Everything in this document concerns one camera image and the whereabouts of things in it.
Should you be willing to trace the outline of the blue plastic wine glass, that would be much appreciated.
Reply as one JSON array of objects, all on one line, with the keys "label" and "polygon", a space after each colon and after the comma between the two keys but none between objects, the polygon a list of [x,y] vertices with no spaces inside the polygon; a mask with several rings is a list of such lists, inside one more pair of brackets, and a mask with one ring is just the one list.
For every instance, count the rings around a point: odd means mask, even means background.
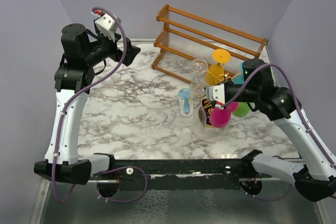
[{"label": "blue plastic wine glass", "polygon": [[240,73],[233,77],[232,81],[234,84],[243,84],[244,83],[244,71],[243,71],[243,63],[240,64]]}]

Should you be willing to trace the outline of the green plastic wine glass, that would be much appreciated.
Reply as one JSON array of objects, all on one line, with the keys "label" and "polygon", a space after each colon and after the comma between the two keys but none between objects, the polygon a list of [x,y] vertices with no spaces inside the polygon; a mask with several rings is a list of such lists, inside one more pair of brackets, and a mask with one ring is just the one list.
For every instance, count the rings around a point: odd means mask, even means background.
[{"label": "green plastic wine glass", "polygon": [[232,115],[234,115],[237,118],[243,118],[250,112],[250,108],[247,103],[244,102],[238,102],[238,107],[236,110],[232,112]]}]

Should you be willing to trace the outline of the yellow plastic wine glass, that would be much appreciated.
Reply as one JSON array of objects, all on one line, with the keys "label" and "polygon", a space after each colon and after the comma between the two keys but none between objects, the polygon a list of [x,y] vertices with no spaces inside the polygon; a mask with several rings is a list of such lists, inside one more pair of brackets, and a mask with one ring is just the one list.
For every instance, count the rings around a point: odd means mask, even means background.
[{"label": "yellow plastic wine glass", "polygon": [[226,49],[216,49],[212,53],[215,64],[211,65],[206,74],[205,82],[210,86],[219,84],[225,79],[224,64],[231,60],[231,55]]}]

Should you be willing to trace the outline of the pink plastic wine glass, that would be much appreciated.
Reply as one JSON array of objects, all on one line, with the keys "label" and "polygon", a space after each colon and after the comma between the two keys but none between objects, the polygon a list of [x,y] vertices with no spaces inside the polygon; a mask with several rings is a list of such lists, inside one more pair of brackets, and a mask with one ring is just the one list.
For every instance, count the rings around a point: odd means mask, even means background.
[{"label": "pink plastic wine glass", "polygon": [[229,123],[232,112],[238,108],[239,103],[232,102],[225,108],[222,108],[221,105],[222,103],[216,102],[209,114],[209,122],[216,128],[223,128]]}]

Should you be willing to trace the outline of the clear wine glass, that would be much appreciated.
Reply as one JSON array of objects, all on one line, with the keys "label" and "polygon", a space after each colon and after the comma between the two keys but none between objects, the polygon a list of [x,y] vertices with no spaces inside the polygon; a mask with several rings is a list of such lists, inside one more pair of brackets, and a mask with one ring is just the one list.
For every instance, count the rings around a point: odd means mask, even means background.
[{"label": "clear wine glass", "polygon": [[199,133],[205,129],[206,126],[206,112],[203,108],[202,101],[206,99],[207,95],[207,83],[196,83],[193,85],[192,90],[194,94],[194,109],[193,115],[193,131]]},{"label": "clear wine glass", "polygon": [[208,70],[208,64],[202,59],[195,59],[190,63],[191,71],[193,72],[192,81],[190,83],[190,96],[194,97],[194,85],[201,83],[201,79]]}]

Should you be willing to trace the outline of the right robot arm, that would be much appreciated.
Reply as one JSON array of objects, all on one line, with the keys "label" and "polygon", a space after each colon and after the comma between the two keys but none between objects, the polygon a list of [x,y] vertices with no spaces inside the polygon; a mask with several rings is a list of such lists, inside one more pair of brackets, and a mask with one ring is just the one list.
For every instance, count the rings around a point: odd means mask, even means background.
[{"label": "right robot arm", "polygon": [[222,83],[223,107],[233,102],[254,104],[254,109],[275,123],[294,145],[303,164],[268,156],[253,150],[242,159],[246,177],[267,174],[294,186],[307,200],[335,198],[335,156],[310,124],[291,83],[277,87],[271,74],[272,63],[260,59],[243,63],[244,83]]}]

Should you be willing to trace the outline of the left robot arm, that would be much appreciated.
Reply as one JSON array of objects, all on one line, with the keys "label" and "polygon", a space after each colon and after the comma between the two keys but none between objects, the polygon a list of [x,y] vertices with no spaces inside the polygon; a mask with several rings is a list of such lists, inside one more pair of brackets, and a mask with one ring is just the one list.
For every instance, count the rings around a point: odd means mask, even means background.
[{"label": "left robot arm", "polygon": [[121,29],[119,19],[94,20],[95,32],[82,24],[62,29],[64,49],[55,73],[56,115],[49,148],[43,161],[34,164],[34,173],[51,182],[84,185],[99,173],[104,179],[115,175],[112,155],[95,153],[85,159],[78,156],[81,116],[96,73],[94,66],[111,58],[118,65],[129,66],[140,48],[133,46]]}]

